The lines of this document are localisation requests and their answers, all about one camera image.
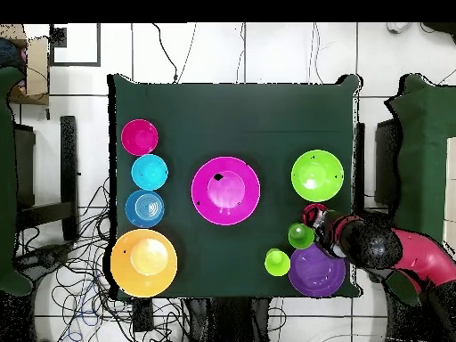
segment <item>cardboard box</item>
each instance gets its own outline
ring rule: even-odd
[[[23,93],[15,86],[10,102],[37,105],[49,104],[49,59],[47,37],[27,40],[22,24],[0,24],[0,37],[10,40],[19,48],[27,47],[26,89]]]

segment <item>green cup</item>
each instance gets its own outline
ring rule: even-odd
[[[289,243],[293,248],[309,248],[315,239],[314,230],[302,223],[294,223],[289,227]]]
[[[289,257],[277,248],[269,249],[266,253],[266,271],[274,277],[281,277],[289,272]]]

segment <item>purple plate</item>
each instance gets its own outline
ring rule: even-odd
[[[327,256],[316,244],[296,249],[291,256],[289,281],[307,297],[330,297],[346,277],[344,258]]]
[[[199,214],[209,222],[233,225],[254,212],[260,199],[260,182],[246,162],[215,158],[194,176],[191,199]]]

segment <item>magenta bowl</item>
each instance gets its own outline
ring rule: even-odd
[[[155,126],[145,119],[134,119],[122,129],[120,141],[128,153],[142,156],[151,153],[159,143]]]

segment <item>green plate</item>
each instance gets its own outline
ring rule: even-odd
[[[330,200],[343,182],[342,164],[327,151],[308,151],[296,160],[291,169],[291,183],[297,194],[311,202]]]

